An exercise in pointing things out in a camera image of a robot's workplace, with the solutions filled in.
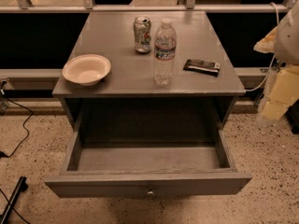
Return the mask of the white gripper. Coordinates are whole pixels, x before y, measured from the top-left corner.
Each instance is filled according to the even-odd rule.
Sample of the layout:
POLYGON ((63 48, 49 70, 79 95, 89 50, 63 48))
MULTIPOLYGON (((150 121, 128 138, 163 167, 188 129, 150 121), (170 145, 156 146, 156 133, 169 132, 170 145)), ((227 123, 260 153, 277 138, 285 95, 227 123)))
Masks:
MULTIPOLYGON (((274 53, 277 27, 273 28, 253 49, 261 53, 274 53)), ((299 66, 287 65, 279 72, 270 72, 258 107, 258 123, 269 127, 278 121, 299 100, 299 66)))

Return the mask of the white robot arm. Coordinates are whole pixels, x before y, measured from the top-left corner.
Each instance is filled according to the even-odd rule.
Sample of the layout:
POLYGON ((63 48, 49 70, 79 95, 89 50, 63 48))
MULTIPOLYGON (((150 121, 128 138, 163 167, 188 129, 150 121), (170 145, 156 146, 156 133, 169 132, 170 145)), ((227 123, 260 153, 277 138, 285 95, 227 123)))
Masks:
POLYGON ((267 127, 282 118, 299 100, 299 1, 253 49, 273 53, 286 64, 278 72, 271 71, 264 85, 258 121, 267 127))

